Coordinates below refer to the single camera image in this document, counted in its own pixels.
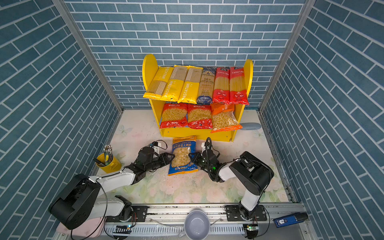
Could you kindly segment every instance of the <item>blue handheld device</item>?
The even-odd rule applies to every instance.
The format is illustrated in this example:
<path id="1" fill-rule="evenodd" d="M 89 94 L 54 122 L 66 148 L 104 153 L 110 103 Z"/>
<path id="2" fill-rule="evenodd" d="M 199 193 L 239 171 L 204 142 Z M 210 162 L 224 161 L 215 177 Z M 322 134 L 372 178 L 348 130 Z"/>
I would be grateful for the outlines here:
<path id="1" fill-rule="evenodd" d="M 276 227 L 285 227 L 292 224 L 305 221 L 308 215 L 305 212 L 297 212 L 291 215 L 276 218 L 274 220 Z"/>

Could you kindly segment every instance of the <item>pen holder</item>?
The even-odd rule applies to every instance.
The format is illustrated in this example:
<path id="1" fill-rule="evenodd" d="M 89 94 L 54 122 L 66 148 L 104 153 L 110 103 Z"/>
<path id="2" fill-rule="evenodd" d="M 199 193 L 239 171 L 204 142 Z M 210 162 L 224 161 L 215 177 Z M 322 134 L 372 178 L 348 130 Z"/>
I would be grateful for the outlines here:
<path id="1" fill-rule="evenodd" d="M 99 160 L 100 162 L 104 163 L 105 162 L 104 161 L 104 153 L 100 154 L 97 157 L 97 160 Z M 107 166 L 102 167 L 102 166 L 100 166 L 97 163 L 96 163 L 96 166 L 101 168 L 106 173 L 111 173 L 111 172 L 119 171 L 120 168 L 121 168 L 121 163 L 119 162 L 119 160 L 115 156 L 113 156 L 112 162 L 110 164 L 108 164 Z"/>

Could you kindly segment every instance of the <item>pink cloth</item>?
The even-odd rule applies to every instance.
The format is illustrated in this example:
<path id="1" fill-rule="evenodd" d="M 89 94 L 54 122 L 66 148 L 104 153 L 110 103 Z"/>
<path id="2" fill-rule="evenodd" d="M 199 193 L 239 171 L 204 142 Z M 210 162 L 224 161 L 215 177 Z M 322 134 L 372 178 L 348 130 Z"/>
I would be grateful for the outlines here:
<path id="1" fill-rule="evenodd" d="M 100 221 L 102 220 L 102 217 L 93 218 L 85 221 L 83 224 L 81 224 L 79 227 L 73 229 L 72 235 L 74 236 L 80 236 L 80 237 L 86 237 L 89 234 L 91 234 L 95 228 L 99 225 Z M 90 237 L 98 237 L 101 234 L 101 231 L 104 227 L 104 221 L 98 229 L 90 236 Z M 71 231 L 67 229 L 62 223 L 60 223 L 57 228 L 56 232 L 63 233 L 63 234 L 71 234 Z"/>

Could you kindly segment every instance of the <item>dark blue spaghetti package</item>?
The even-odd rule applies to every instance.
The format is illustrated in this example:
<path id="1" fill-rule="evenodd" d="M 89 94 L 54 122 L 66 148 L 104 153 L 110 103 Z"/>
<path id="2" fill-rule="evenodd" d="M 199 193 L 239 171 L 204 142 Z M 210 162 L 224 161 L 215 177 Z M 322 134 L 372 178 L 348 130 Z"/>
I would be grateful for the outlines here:
<path id="1" fill-rule="evenodd" d="M 197 172 L 197 166 L 190 161 L 189 154 L 196 150 L 196 136 L 174 138 L 172 153 L 175 158 L 169 165 L 168 176 Z"/>
<path id="2" fill-rule="evenodd" d="M 216 68 L 204 67 L 200 79 L 199 91 L 197 93 L 197 104 L 209 105 L 212 103 L 214 94 Z"/>

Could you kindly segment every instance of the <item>yellow shelf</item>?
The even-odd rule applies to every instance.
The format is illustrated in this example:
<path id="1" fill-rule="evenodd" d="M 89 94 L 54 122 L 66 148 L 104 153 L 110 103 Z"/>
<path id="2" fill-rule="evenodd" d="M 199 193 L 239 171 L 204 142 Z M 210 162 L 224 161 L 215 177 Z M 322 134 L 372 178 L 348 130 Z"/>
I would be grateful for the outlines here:
<path id="1" fill-rule="evenodd" d="M 143 61 L 142 70 L 145 89 L 148 89 L 148 86 L 151 84 L 153 78 L 155 77 L 158 68 L 159 66 L 157 65 L 155 56 L 153 54 L 146 55 Z M 251 90 L 253 78 L 253 62 L 250 59 L 248 59 L 244 64 L 244 75 L 245 85 L 247 86 L 247 96 L 249 96 L 249 91 Z M 223 142 L 230 142 L 235 139 L 236 131 L 211 133 L 210 129 L 191 129 L 188 127 L 160 129 L 160 119 L 165 101 L 150 99 L 149 102 L 151 103 L 153 114 L 155 115 L 155 119 L 157 122 L 157 126 L 159 127 L 161 136 L 163 137 L 196 136 L 197 139 L 202 140 L 205 140 L 207 137 L 210 137 L 213 141 Z M 238 122 L 240 122 L 240 119 L 243 115 L 244 107 L 245 105 L 243 104 L 235 105 L 234 115 Z"/>

